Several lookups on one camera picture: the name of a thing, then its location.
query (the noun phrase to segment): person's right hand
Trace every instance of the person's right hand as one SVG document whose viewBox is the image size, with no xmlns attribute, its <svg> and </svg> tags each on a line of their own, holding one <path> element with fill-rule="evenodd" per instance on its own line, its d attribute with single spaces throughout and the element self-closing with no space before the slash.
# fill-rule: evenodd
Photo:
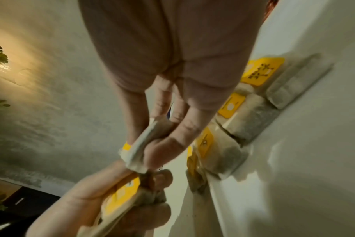
<svg viewBox="0 0 355 237">
<path fill-rule="evenodd" d="M 172 95 L 175 130 L 151 142 L 144 164 L 155 169 L 183 152 L 238 84 L 265 0 L 79 0 L 84 22 L 116 84 L 132 144 L 165 115 Z M 155 105 L 145 90 L 155 85 Z"/>
</svg>

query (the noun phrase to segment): paper tea bag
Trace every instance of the paper tea bag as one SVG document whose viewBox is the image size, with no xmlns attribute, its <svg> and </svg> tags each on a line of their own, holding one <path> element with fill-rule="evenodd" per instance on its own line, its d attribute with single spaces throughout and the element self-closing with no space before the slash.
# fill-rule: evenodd
<svg viewBox="0 0 355 237">
<path fill-rule="evenodd" d="M 240 82 L 252 85 L 256 94 L 264 96 L 271 83 L 300 59 L 295 53 L 286 53 L 250 60 Z"/>
<path fill-rule="evenodd" d="M 126 167 L 137 173 L 146 173 L 144 166 L 144 149 L 152 140 L 168 136 L 174 128 L 173 122 L 165 116 L 151 121 L 150 125 L 137 138 L 132 147 L 126 153 L 120 152 L 121 158 L 126 163 Z"/>
<path fill-rule="evenodd" d="M 229 119 L 218 119 L 217 123 L 242 144 L 251 142 L 275 118 L 280 111 L 263 97 L 250 94 Z"/>
<path fill-rule="evenodd" d="M 267 99 L 278 109 L 283 109 L 321 77 L 328 73 L 334 62 L 320 53 L 292 65 L 266 91 Z"/>
<path fill-rule="evenodd" d="M 196 148 L 193 146 L 188 147 L 186 166 L 188 169 L 185 171 L 185 175 L 191 192 L 203 193 L 207 185 L 207 178 L 198 159 Z"/>
<path fill-rule="evenodd" d="M 116 192 L 103 202 L 101 215 L 95 225 L 82 226 L 77 237 L 105 237 L 132 207 L 166 202 L 163 191 L 156 192 L 142 187 L 143 180 L 148 180 L 149 175 L 150 173 L 147 173 L 138 177 L 134 173 L 119 182 L 116 185 Z"/>
<path fill-rule="evenodd" d="M 248 157 L 248 153 L 215 123 L 205 128 L 196 139 L 195 146 L 203 168 L 222 180 Z"/>
</svg>

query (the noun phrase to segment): yellow label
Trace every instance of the yellow label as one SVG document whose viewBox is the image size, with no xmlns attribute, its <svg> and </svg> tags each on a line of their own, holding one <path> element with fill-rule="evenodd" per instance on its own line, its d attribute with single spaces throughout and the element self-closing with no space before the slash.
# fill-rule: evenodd
<svg viewBox="0 0 355 237">
<path fill-rule="evenodd" d="M 131 145 L 129 145 L 128 143 L 125 143 L 123 146 L 123 150 L 129 151 L 131 149 Z"/>
<path fill-rule="evenodd" d="M 237 93 L 232 93 L 225 104 L 220 108 L 218 114 L 225 118 L 231 118 L 239 106 L 245 101 L 245 96 Z"/>
<path fill-rule="evenodd" d="M 197 150 L 200 153 L 201 158 L 205 158 L 206 153 L 210 149 L 210 146 L 214 142 L 213 134 L 209 128 L 205 128 L 201 135 L 196 139 Z"/>
<path fill-rule="evenodd" d="M 111 214 L 113 211 L 123 205 L 126 201 L 132 198 L 137 193 L 139 186 L 140 178 L 136 173 L 120 181 L 116 185 L 116 192 L 112 194 L 112 196 L 110 197 L 110 201 L 108 202 L 105 208 L 105 214 Z"/>
<path fill-rule="evenodd" d="M 188 147 L 188 154 L 186 159 L 186 166 L 188 167 L 189 173 L 194 176 L 196 166 L 197 166 L 197 155 L 193 153 L 192 146 Z"/>
<path fill-rule="evenodd" d="M 261 86 L 283 65 L 284 58 L 261 58 L 250 60 L 240 82 Z"/>
</svg>

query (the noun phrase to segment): concrete wall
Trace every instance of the concrete wall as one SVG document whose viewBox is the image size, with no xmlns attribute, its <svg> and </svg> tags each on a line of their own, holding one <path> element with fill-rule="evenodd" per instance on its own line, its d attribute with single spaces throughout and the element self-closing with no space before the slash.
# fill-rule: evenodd
<svg viewBox="0 0 355 237">
<path fill-rule="evenodd" d="M 0 1 L 0 45 L 0 178 L 76 182 L 118 158 L 121 111 L 76 1 Z"/>
</svg>

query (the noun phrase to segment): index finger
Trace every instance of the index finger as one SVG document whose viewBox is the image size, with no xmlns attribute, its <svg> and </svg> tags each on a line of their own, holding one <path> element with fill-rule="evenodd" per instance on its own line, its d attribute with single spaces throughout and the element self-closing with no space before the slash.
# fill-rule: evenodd
<svg viewBox="0 0 355 237">
<path fill-rule="evenodd" d="M 181 154 L 205 129 L 217 111 L 190 107 L 177 128 L 166 138 L 149 143 L 144 150 L 144 165 L 157 169 Z"/>
</svg>

